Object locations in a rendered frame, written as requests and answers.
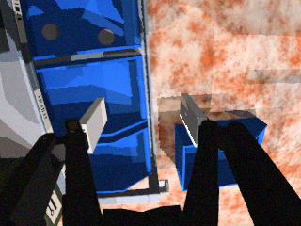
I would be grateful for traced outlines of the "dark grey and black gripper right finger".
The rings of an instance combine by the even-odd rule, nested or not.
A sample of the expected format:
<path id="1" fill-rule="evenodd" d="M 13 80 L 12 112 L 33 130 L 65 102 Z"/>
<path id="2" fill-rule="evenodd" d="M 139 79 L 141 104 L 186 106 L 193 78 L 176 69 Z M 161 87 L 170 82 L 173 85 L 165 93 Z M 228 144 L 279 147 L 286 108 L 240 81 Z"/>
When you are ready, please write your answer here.
<path id="1" fill-rule="evenodd" d="M 301 226 L 301 199 L 242 123 L 218 126 L 188 93 L 181 93 L 180 116 L 197 150 L 179 226 L 218 226 L 218 151 L 226 156 L 254 226 Z"/>

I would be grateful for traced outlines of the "grey metal shelf frame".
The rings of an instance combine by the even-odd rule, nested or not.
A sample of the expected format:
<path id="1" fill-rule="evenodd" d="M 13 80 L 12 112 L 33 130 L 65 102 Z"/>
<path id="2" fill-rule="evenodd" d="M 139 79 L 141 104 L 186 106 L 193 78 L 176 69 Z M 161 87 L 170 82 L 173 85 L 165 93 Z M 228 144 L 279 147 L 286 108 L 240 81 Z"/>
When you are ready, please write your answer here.
<path id="1" fill-rule="evenodd" d="M 108 205 L 159 202 L 161 196 L 169 195 L 168 179 L 159 180 L 157 171 L 146 0 L 138 0 L 141 48 L 38 60 L 32 60 L 20 0 L 0 0 L 0 9 L 10 50 L 0 54 L 0 158 L 25 158 L 42 134 L 54 132 L 34 66 L 100 57 L 142 55 L 150 139 L 149 188 L 97 193 L 97 196 L 100 205 Z"/>

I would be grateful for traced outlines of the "blue bin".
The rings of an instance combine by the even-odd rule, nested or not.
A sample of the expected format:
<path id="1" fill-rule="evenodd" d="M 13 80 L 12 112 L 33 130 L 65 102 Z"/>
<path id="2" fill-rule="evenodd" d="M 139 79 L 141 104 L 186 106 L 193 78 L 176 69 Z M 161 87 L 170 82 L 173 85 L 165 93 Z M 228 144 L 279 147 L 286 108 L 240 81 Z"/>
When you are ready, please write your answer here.
<path id="1" fill-rule="evenodd" d="M 262 144 L 265 128 L 268 124 L 257 117 L 222 120 L 217 121 L 217 123 L 218 126 L 228 127 L 230 121 L 238 121 L 244 124 L 254 138 Z M 196 149 L 184 123 L 175 124 L 175 166 L 182 192 L 187 191 L 189 181 L 191 180 Z M 237 185 L 223 151 L 218 151 L 218 185 L 219 187 Z"/>
<path id="2" fill-rule="evenodd" d="M 147 121 L 142 55 L 74 61 L 35 66 L 43 102 L 58 137 L 66 136 L 63 122 L 81 119 L 96 98 L 104 97 L 107 116 L 100 137 Z"/>
<path id="3" fill-rule="evenodd" d="M 141 47 L 138 0 L 20 0 L 20 4 L 32 60 Z M 56 40 L 43 37 L 46 24 L 59 28 Z M 99 42 L 103 29 L 115 34 L 111 45 Z"/>
<path id="4" fill-rule="evenodd" d="M 129 189 L 151 175 L 148 119 L 113 136 L 100 137 L 88 155 L 97 193 Z"/>

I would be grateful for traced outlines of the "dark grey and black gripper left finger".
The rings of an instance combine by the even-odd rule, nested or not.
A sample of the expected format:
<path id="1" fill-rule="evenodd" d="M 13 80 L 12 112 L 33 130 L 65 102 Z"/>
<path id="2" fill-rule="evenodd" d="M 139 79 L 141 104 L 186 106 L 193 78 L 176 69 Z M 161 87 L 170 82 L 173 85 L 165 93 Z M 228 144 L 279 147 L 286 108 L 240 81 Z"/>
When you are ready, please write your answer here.
<path id="1" fill-rule="evenodd" d="M 104 97 L 97 98 L 81 120 L 64 121 L 66 136 L 40 136 L 0 193 L 0 226 L 41 226 L 64 162 L 62 226 L 101 226 L 88 154 L 106 121 Z"/>

